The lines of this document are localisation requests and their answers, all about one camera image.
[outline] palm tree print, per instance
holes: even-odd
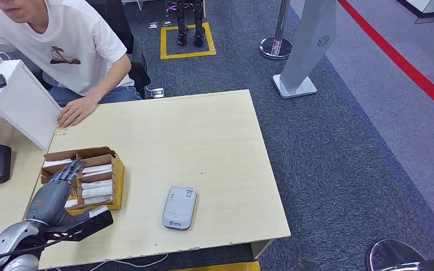
[[[81,61],[77,58],[73,58],[72,60],[67,60],[65,57],[61,55],[64,53],[64,50],[58,46],[51,46],[51,53],[53,53],[51,58],[51,64],[59,64],[59,63],[67,63],[67,64],[81,64]]]

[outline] man's hand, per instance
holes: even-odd
[[[59,114],[57,122],[62,128],[75,126],[97,108],[98,100],[92,96],[85,96],[69,102]]]

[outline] cardboard box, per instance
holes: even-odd
[[[76,181],[72,184],[72,191],[69,200],[77,199],[77,205],[67,207],[66,210],[72,215],[83,213],[87,209],[94,209],[98,206],[107,205],[109,210],[120,210],[122,204],[122,191],[124,186],[124,164],[115,151],[109,147],[83,148],[80,150],[69,150],[52,152],[44,155],[46,161],[59,161],[64,159],[82,159],[86,162],[86,167],[98,165],[112,165],[112,172],[99,173],[91,176],[83,176],[79,173]],[[54,173],[65,167],[66,164],[52,165],[41,168],[41,183],[49,181]],[[112,179],[112,200],[102,203],[84,204],[82,198],[82,183],[92,183]]]

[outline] robotic hand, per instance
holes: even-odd
[[[0,270],[37,271],[44,248],[61,241],[79,242],[114,222],[106,206],[77,216],[64,209],[71,184],[84,166],[77,159],[56,172],[31,200],[25,220],[0,234]]]

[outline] robot legs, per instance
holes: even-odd
[[[177,25],[179,29],[179,35],[177,37],[177,44],[185,45],[187,44],[187,32],[189,28],[185,26],[185,16],[184,16],[184,8],[185,2],[184,0],[177,1]],[[196,15],[196,35],[194,37],[194,45],[197,47],[203,46],[205,30],[202,27],[202,19],[203,19],[203,3],[202,0],[194,0],[194,9]]]

